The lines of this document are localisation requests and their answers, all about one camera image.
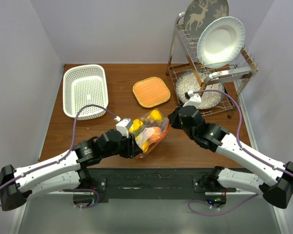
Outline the yellow fake bell pepper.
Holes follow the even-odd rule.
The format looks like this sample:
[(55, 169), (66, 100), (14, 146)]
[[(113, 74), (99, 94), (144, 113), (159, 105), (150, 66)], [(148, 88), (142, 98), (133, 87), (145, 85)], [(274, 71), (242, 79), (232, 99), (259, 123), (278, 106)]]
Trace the yellow fake bell pepper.
[(147, 116), (148, 119), (154, 120), (154, 121), (162, 121), (163, 116), (161, 112), (157, 109), (154, 109), (150, 112), (150, 114)]

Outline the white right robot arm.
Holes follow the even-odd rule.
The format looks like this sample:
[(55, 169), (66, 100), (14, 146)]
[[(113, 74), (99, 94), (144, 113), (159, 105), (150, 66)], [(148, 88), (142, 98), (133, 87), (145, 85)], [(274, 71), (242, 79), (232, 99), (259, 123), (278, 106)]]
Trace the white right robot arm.
[(168, 115), (174, 129), (183, 130), (200, 147), (226, 156), (249, 170), (248, 173), (216, 166), (198, 180), (200, 186), (220, 191), (237, 188), (262, 195), (271, 205), (285, 209), (293, 195), (293, 162), (283, 163), (241, 143), (236, 135), (204, 120), (194, 106), (177, 106)]

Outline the clear zip top bag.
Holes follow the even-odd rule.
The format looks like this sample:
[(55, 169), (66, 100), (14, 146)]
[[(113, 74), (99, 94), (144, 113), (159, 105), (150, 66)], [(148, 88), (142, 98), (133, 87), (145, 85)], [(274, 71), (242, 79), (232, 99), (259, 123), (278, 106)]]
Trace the clear zip top bag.
[(142, 150), (136, 158), (144, 158), (167, 135), (169, 119), (157, 108), (144, 116), (134, 119), (129, 132), (134, 134), (137, 145)]

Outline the white plastic basket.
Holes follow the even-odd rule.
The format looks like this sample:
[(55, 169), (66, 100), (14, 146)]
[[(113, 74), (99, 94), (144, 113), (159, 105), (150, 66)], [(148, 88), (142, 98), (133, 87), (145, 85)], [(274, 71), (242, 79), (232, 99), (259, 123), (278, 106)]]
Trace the white plastic basket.
[(63, 111), (75, 118), (81, 108), (79, 120), (101, 117), (108, 106), (108, 91), (105, 70), (97, 64), (81, 65), (67, 70), (63, 76)]

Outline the yellow fake pear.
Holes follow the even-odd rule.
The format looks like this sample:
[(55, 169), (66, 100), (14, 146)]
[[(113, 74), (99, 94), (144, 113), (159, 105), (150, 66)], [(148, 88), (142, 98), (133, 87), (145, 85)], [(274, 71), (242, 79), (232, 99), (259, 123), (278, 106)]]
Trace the yellow fake pear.
[(146, 153), (151, 145), (152, 139), (151, 137), (146, 138), (142, 136), (137, 136), (135, 138), (137, 145), (142, 149), (143, 153)]

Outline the orange fake peach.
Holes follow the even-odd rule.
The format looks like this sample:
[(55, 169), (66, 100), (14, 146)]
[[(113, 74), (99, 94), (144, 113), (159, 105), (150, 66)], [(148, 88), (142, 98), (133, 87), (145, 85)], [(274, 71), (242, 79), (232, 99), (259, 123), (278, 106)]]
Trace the orange fake peach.
[(150, 141), (158, 140), (162, 135), (162, 129), (160, 127), (151, 127), (151, 136), (149, 137)]

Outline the woven bamboo tray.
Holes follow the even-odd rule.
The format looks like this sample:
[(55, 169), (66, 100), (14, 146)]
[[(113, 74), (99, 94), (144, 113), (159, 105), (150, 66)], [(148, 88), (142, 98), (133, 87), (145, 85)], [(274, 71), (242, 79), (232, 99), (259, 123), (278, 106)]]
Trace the woven bamboo tray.
[(144, 108), (152, 108), (170, 99), (170, 90), (159, 77), (149, 77), (135, 83), (133, 94), (138, 103)]

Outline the metal dish rack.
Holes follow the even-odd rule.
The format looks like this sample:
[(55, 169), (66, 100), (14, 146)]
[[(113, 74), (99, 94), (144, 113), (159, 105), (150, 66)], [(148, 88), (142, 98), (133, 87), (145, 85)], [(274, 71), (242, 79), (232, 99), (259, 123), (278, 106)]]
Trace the metal dish rack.
[(211, 90), (212, 88), (225, 91), (225, 83), (242, 80), (236, 95), (239, 96), (258, 68), (242, 47), (239, 55), (220, 68), (204, 66), (197, 56), (197, 43), (186, 36), (182, 24), (185, 14), (181, 13), (175, 22), (173, 41), (178, 40), (188, 62), (180, 65), (167, 65), (166, 74), (171, 77), (179, 103), (185, 103), (185, 92), (188, 90)]

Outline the grey deer plate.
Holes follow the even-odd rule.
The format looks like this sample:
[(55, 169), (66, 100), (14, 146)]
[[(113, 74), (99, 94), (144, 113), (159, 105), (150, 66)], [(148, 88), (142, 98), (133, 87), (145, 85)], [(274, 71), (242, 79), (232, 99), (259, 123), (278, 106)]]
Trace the grey deer plate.
[(229, 15), (227, 0), (193, 0), (184, 16), (186, 36), (198, 41), (202, 32), (215, 20)]

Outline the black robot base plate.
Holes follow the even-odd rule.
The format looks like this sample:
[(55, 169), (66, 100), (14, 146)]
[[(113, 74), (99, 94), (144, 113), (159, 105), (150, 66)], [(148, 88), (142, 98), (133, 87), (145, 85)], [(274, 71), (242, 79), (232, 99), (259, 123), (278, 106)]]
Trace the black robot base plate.
[(82, 172), (79, 189), (94, 189), (99, 202), (111, 199), (204, 198), (207, 192), (235, 192), (204, 186), (211, 168), (90, 168)]

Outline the white scalloped plate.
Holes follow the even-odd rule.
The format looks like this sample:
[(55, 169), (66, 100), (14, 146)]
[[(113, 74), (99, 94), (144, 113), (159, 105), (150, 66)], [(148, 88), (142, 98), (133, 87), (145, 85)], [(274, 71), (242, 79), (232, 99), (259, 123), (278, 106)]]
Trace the white scalloped plate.
[(219, 18), (201, 34), (197, 43), (197, 56), (204, 66), (220, 68), (239, 55), (245, 38), (245, 27), (239, 19)]

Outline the brown fake longan bunch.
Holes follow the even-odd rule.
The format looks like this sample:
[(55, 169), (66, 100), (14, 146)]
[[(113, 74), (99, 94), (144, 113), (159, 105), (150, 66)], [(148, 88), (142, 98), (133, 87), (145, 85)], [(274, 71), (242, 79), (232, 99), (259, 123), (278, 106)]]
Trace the brown fake longan bunch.
[(147, 117), (141, 117), (140, 121), (144, 124), (144, 125), (154, 125), (155, 124), (155, 120), (153, 118), (147, 118)]

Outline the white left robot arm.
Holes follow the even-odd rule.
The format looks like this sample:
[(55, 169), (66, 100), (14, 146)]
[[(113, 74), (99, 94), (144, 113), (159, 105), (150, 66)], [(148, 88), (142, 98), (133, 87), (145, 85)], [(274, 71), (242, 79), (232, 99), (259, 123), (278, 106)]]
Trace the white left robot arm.
[(19, 168), (6, 165), (0, 171), (0, 208), (11, 211), (29, 198), (57, 190), (90, 191), (88, 166), (110, 156), (135, 158), (142, 152), (134, 134), (125, 136), (111, 129), (48, 160)]

